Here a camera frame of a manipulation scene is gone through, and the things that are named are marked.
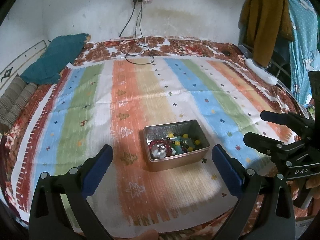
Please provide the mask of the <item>metal jewelry tin box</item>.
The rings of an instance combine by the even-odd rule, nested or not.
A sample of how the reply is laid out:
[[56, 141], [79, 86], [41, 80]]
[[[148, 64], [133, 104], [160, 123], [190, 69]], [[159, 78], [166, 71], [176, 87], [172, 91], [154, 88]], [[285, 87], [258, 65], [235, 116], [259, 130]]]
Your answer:
[[152, 172], [200, 161], [210, 148], [197, 120], [146, 126], [142, 135], [144, 159]]

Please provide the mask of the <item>blue patterned cloth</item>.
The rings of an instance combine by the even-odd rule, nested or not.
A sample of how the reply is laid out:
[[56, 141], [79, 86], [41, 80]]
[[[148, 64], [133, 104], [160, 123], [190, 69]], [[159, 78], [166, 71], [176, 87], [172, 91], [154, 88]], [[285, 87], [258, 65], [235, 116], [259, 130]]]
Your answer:
[[319, 70], [318, 15], [309, 0], [288, 0], [293, 41], [289, 43], [291, 92], [303, 106], [311, 101], [308, 72]]

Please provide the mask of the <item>striped colourful mat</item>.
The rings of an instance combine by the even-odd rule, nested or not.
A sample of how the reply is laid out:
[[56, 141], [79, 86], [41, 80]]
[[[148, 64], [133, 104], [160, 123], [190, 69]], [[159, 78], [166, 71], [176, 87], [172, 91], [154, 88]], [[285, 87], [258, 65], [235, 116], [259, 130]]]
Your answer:
[[211, 156], [166, 171], [151, 172], [142, 130], [146, 126], [196, 120], [210, 146], [221, 144], [245, 167], [270, 169], [269, 159], [247, 148], [254, 132], [283, 142], [294, 134], [261, 120], [264, 110], [288, 111], [279, 87], [248, 78], [249, 70], [203, 58], [159, 57], [154, 63], [112, 60], [71, 69], [50, 87], [23, 139], [13, 130], [7, 145], [18, 146], [11, 175], [13, 202], [27, 222], [42, 172], [66, 173], [95, 156], [106, 144], [113, 161], [88, 198], [108, 232], [134, 237], [149, 229], [170, 232], [204, 224], [228, 211], [236, 199], [227, 191]]

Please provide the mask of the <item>striped grey pillow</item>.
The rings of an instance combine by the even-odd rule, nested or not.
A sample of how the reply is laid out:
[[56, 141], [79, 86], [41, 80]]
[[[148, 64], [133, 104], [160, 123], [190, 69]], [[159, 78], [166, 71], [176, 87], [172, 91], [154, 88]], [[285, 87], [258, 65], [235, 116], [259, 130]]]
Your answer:
[[1, 134], [7, 133], [37, 90], [35, 83], [26, 83], [16, 75], [1, 96]]

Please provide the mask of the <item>mustard brown garment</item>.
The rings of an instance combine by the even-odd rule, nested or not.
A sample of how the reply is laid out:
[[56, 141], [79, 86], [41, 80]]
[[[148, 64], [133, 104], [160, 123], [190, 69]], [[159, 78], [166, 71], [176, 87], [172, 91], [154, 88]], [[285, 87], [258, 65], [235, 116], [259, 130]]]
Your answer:
[[246, 27], [244, 43], [253, 48], [253, 60], [267, 67], [280, 36], [294, 41], [288, 0], [246, 0], [240, 23]]

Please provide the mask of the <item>teal towel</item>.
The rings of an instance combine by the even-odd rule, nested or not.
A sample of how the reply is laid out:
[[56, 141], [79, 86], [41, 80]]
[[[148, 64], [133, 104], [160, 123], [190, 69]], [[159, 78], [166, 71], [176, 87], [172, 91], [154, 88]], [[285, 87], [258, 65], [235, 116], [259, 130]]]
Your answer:
[[86, 33], [54, 38], [42, 56], [21, 74], [22, 80], [37, 85], [57, 84], [61, 71], [74, 62], [90, 39]]

